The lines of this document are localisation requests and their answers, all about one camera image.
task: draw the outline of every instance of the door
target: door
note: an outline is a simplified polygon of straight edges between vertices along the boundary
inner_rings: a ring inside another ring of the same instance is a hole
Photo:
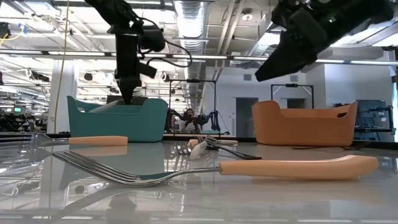
[[[287,108],[305,109],[305,99],[287,99]]]
[[[236,98],[236,137],[254,138],[254,125],[251,107],[259,98]]]

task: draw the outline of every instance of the fork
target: fork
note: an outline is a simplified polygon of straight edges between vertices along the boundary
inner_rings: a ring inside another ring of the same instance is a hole
[[[262,159],[261,157],[248,155],[248,154],[245,154],[245,153],[242,153],[242,152],[237,152],[237,151],[234,151],[234,150],[227,149],[227,148],[225,148],[223,146],[220,146],[220,144],[218,144],[218,140],[213,138],[213,137],[211,137],[211,136],[206,136],[205,139],[202,138],[202,137],[199,137],[199,136],[197,138],[198,138],[199,142],[206,141],[207,144],[208,144],[208,149],[209,150],[222,149],[222,150],[227,151],[227,152],[229,152],[229,153],[231,153],[231,154],[233,154],[233,155],[235,155],[235,156],[237,156],[237,157],[239,157],[241,159],[244,159],[244,160],[259,160],[259,159]]]
[[[220,161],[218,167],[134,175],[113,169],[72,151],[55,152],[52,155],[100,179],[130,187],[149,187],[179,175],[205,172],[305,180],[354,180],[378,169],[377,158],[350,155],[324,161]]]
[[[192,150],[188,148],[187,146],[182,145],[181,147],[179,146],[174,146],[175,151],[180,154],[180,155],[190,155]]]
[[[7,134],[0,137],[1,146],[31,145],[32,147],[56,146],[63,144],[85,144],[91,146],[126,146],[124,136],[96,136],[78,138],[49,138],[45,134]]]

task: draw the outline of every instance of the person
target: person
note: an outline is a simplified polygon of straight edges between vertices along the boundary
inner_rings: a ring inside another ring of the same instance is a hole
[[[199,124],[195,124],[193,122],[195,117],[195,112],[193,112],[193,110],[189,108],[185,111],[183,117],[184,121],[180,120],[180,127],[179,127],[180,133],[199,134],[200,133]]]

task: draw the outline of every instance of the teal basket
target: teal basket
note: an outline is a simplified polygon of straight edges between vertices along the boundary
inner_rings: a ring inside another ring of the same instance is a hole
[[[90,113],[99,107],[68,96],[71,137],[127,136],[129,142],[161,141],[167,115],[167,103],[148,99],[142,106],[117,105],[101,113]]]

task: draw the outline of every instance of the glossy table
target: glossy table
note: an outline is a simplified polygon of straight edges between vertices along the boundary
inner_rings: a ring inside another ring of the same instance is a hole
[[[220,159],[235,159],[220,151],[189,161],[176,153],[176,147],[184,144],[1,149],[0,223],[398,223],[394,151],[298,150],[242,143],[235,150],[270,160],[376,156],[379,170],[356,182],[190,174],[140,189],[109,185],[49,156],[51,151],[74,150],[133,174],[216,166]],[[39,188],[16,193],[17,184],[35,181]]]

